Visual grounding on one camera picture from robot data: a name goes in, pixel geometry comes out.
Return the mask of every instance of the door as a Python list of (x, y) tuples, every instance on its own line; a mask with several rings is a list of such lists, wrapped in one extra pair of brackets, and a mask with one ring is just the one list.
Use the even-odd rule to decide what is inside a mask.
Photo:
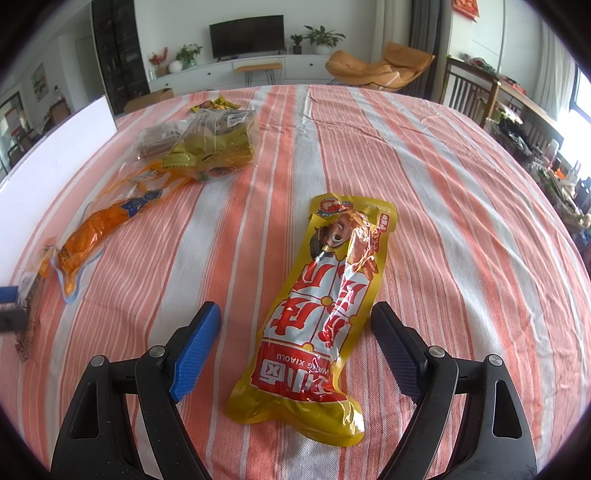
[(91, 36), (76, 40), (76, 54), (78, 55), (78, 63), (80, 64), (86, 94), (88, 99), (93, 102), (105, 94), (105, 87), (103, 86), (99, 62), (96, 59), (95, 45)]

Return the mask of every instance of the orange leather chair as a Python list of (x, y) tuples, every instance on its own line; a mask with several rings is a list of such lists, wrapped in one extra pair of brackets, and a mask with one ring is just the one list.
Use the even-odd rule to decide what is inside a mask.
[(388, 42), (384, 59), (365, 63), (351, 54), (338, 50), (326, 62), (326, 70), (346, 85), (395, 92), (419, 77), (435, 55)]

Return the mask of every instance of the blue label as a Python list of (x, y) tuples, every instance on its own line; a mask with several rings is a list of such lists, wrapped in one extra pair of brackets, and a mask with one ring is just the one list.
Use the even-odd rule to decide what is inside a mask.
[(121, 205), (121, 208), (123, 208), (123, 210), (127, 210), (129, 213), (129, 218), (132, 218), (141, 210), (144, 205), (152, 202), (153, 200), (159, 199), (161, 195), (162, 190), (150, 190), (144, 193), (142, 197), (129, 199), (127, 202)]

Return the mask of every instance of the wooden railing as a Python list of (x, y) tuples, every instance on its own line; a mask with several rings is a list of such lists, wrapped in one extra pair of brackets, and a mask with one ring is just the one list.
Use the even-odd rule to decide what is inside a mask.
[(463, 113), (483, 128), (497, 102), (519, 115), (530, 143), (542, 150), (552, 139), (562, 145), (564, 137), (556, 121), (527, 96), (496, 75), (462, 60), (447, 58), (439, 103)]

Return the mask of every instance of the black display cabinet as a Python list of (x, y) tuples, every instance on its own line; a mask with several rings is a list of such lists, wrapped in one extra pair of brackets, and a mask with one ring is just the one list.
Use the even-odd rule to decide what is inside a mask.
[(114, 115), (150, 92), (139, 49), (134, 0), (93, 0), (92, 27), (105, 90)]

